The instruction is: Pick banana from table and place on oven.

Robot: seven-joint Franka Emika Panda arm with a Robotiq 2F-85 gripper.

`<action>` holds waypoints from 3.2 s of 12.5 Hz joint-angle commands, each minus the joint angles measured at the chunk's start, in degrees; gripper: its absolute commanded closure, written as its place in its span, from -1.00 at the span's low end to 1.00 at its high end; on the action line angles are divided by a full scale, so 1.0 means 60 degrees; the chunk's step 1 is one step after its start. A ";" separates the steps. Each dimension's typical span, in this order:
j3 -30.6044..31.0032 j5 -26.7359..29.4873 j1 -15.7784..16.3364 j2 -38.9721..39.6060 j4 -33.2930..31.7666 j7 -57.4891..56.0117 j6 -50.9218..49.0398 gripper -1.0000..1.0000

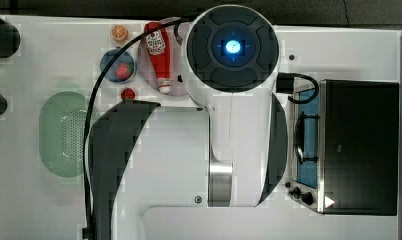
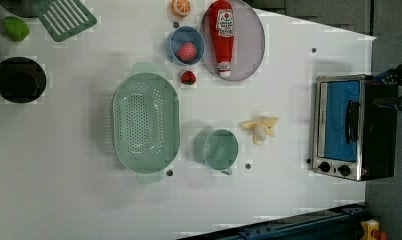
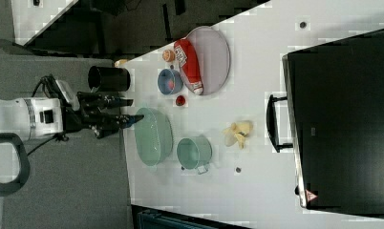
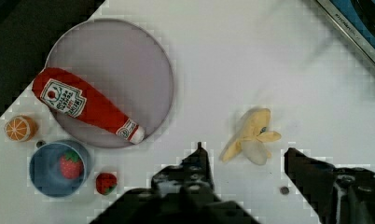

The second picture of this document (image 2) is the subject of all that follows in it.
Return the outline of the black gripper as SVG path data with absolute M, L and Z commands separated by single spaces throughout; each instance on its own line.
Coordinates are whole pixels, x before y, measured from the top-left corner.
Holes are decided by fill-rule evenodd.
M 396 69 L 389 69 L 375 76 L 376 83 L 402 86 L 402 64 Z M 402 97 L 375 98 L 373 104 L 383 108 L 402 110 Z

